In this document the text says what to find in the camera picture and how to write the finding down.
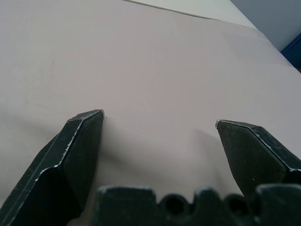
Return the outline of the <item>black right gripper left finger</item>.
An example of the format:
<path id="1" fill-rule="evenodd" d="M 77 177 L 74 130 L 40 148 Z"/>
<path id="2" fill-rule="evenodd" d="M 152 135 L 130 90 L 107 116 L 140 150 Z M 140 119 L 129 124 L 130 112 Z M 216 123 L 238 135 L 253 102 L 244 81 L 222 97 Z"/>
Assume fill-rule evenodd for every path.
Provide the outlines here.
<path id="1" fill-rule="evenodd" d="M 3 226 L 65 226 L 83 212 L 94 180 L 104 111 L 80 113 L 37 154 L 0 209 Z"/>

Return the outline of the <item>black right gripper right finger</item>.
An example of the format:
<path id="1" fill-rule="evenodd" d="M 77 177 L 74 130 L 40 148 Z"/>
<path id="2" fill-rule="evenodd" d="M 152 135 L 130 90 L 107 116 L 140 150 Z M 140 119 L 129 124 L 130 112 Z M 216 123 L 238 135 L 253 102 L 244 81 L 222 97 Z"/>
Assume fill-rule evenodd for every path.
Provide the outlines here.
<path id="1" fill-rule="evenodd" d="M 265 128 L 229 120 L 218 120 L 215 126 L 231 173 L 245 197 L 263 184 L 301 183 L 300 159 Z"/>

